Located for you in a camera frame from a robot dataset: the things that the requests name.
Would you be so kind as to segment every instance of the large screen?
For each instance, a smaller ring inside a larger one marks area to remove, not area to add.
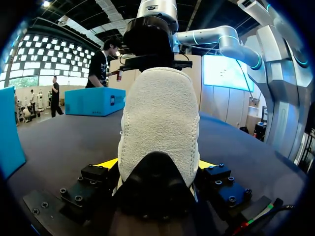
[[[247,65],[238,62],[244,71],[250,91],[253,92],[254,82],[248,77]],[[243,72],[236,60],[224,56],[203,57],[203,84],[248,91]]]

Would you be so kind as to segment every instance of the cyan box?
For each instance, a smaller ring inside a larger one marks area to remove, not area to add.
[[[115,88],[84,88],[64,93],[67,115],[104,117],[125,107],[126,91]]]

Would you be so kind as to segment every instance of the man in black shirt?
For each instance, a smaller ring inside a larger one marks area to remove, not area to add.
[[[116,39],[108,39],[104,43],[103,50],[99,50],[91,59],[89,80],[85,88],[96,88],[106,86],[106,77],[117,75],[118,70],[106,73],[107,70],[107,57],[115,56],[121,43]]]
[[[52,96],[51,96],[51,117],[56,116],[56,111],[59,115],[62,115],[63,112],[61,108],[59,107],[59,84],[57,83],[57,76],[54,75],[53,78],[53,87],[52,87]]]

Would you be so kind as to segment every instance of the black table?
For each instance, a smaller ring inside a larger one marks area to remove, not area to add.
[[[262,195],[284,204],[296,204],[307,177],[288,159],[270,146],[220,120],[200,114],[198,139],[201,160],[224,163],[232,176],[253,191],[255,201]],[[56,196],[80,176],[86,165],[99,164],[117,157],[122,111],[104,118],[58,116],[19,132],[27,159],[9,180],[16,199],[32,190],[46,189]],[[287,216],[281,212],[268,224],[269,234]],[[191,219],[161,225],[144,223],[117,213],[112,235],[193,235]],[[213,214],[219,232],[226,225]]]

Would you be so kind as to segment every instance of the person standing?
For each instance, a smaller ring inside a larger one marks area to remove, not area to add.
[[[53,78],[53,87],[52,87],[52,96],[51,96],[51,117],[56,116],[56,111],[59,115],[62,115],[63,112],[59,106],[59,84],[57,83],[57,76],[54,75]]]
[[[117,39],[110,38],[104,43],[103,50],[97,51],[91,59],[89,68],[89,80],[86,85],[88,88],[105,87],[106,78],[108,76],[117,75],[119,70],[106,73],[107,71],[107,57],[115,56],[118,49],[121,47],[121,42]]]
[[[15,124],[16,126],[19,126],[18,123],[18,97],[16,96],[15,90],[14,90],[14,115],[15,115]]]
[[[31,105],[33,106],[33,112],[36,114],[35,111],[35,103],[36,103],[36,94],[34,93],[33,89],[31,90],[31,100],[30,100]]]

